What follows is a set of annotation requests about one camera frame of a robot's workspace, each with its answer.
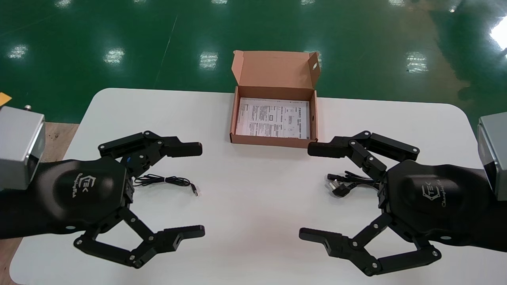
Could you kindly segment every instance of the white table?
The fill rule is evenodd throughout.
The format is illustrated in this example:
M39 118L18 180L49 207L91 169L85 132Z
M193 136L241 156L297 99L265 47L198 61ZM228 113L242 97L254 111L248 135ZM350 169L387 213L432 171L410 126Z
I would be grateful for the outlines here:
M306 149L229 143L232 94L105 89L97 93L65 159L99 158L100 143L151 130L200 141L203 155L165 158L149 173L191 179L200 196L168 184L138 188L131 209L153 231L204 225L203 238L181 243L139 270L73 247L80 234L24 238L12 261L20 284L503 284L507 254L434 243L443 258L430 266L366 277L350 261L328 257L298 238L301 227L353 236L380 215L377 196L358 188L343 199L324 187L327 173L361 171L348 159L310 157ZM446 104L319 98L320 141L363 130L421 149L422 164L480 168L465 114ZM383 158L390 167L393 161ZM132 249L120 224L99 240ZM376 257L412 251L387 229L367 246Z

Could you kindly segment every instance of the cardboard box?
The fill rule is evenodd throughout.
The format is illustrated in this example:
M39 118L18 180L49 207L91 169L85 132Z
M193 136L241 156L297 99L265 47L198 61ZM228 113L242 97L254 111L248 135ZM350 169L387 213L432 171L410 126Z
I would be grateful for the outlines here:
M232 72L238 86L231 118L233 144L307 148L318 140L317 91L320 75L318 53L235 51ZM299 100L310 102L310 139L236 135L240 98Z

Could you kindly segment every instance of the bundled cable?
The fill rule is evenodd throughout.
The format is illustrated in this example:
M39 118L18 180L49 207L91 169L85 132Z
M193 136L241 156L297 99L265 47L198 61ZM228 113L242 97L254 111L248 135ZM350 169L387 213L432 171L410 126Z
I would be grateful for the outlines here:
M375 182L373 179L370 179L368 177L360 176L355 173L352 173L350 171L345 171L345 176L336 175L336 174L328 174L328 180L337 180L339 182L352 182L356 184L365 184L370 185L379 189L379 183Z
M183 186L183 187L190 186L192 188L192 192L194 192L194 194L197 196L197 188L195 187L195 185L192 182L190 182L190 180L183 178L183 177L176 177L176 176L163 177L163 176L159 176L159 175L155 175L155 174L148 174L148 175L136 178L134 180L134 182L137 183L134 186L148 186L153 183L163 183L163 182L178 185L178 186Z

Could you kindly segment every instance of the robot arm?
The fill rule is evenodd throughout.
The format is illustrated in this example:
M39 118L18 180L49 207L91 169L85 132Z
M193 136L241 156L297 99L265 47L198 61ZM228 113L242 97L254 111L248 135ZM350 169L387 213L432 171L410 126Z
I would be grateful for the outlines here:
M153 233L129 209L133 202L132 178L164 156L202 154L198 142L182 143L175 136L150 131L102 144L102 158L40 163L26 190L0 192L0 239L45 233L85 233L74 241L83 252L140 268L158 253L175 251L186 238L204 236L203 226L165 229ZM96 241L125 221L143 242L128 251Z
M386 170L368 150L400 163ZM350 260L367 276L428 265L441 258L429 241L472 245L507 252L502 217L507 202L498 201L481 169L454 165L420 165L419 149L369 131L354 137L335 137L330 143L310 143L308 154L348 157L379 183L382 214L355 237L302 228L303 240L322 243L329 256ZM417 250L375 258L365 246L385 228L391 228Z

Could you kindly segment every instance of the green epoxy floor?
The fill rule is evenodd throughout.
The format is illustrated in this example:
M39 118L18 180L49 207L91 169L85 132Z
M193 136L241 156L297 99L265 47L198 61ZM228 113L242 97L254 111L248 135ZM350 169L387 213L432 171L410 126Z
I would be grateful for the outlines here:
M3 0L0 90L79 123L104 88L233 92L234 50L319 51L321 97L450 103L475 126L507 111L505 16L506 0Z

